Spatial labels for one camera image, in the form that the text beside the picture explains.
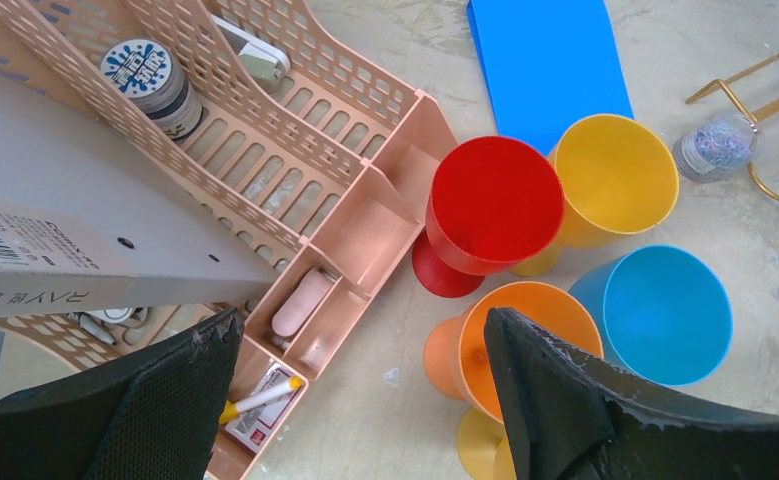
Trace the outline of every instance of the yellow cup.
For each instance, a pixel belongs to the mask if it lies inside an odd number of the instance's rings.
[[[513,454],[510,452],[510,442],[504,437],[495,452],[495,480],[516,480],[516,467],[513,464]]]
[[[548,155],[566,212],[554,245],[510,269],[541,275],[562,247],[593,248],[647,232],[665,220],[678,199],[672,154],[651,130],[619,115],[592,115],[569,127]]]

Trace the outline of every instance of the orange cup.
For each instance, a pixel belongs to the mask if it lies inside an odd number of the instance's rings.
[[[464,399],[503,423],[483,339],[489,309],[512,307],[566,342],[603,357],[592,317],[567,292],[541,282],[516,282],[490,292],[461,316],[440,323],[424,345],[424,369],[444,395]]]

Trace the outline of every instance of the pink desk organizer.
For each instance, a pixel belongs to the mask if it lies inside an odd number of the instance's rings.
[[[274,97],[242,69],[210,14],[289,56],[292,70]],[[111,45],[138,37],[168,47],[203,97],[207,116],[181,145],[96,67]],[[247,395],[272,362],[304,378],[304,391],[321,376],[421,232],[436,167],[457,146],[432,97],[336,41],[304,0],[3,0],[0,60],[1,73],[125,134],[282,272],[250,311],[231,400]],[[271,180],[257,188],[261,174]],[[292,175],[294,191],[273,206],[269,198]],[[313,268],[338,278],[283,350],[269,340],[271,319]],[[58,315],[0,319],[0,329],[82,370],[220,307],[153,308],[146,329],[113,330],[114,348]],[[261,454],[222,432],[209,473],[243,478]]]

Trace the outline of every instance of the blue cup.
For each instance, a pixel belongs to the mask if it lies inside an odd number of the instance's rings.
[[[733,336],[728,294],[692,254],[651,245],[591,270],[569,289],[592,315],[604,359],[667,386],[703,380]]]

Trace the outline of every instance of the blue folder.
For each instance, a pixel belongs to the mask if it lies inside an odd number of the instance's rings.
[[[501,135],[547,155],[583,117],[633,117],[603,0],[473,0],[467,11]]]

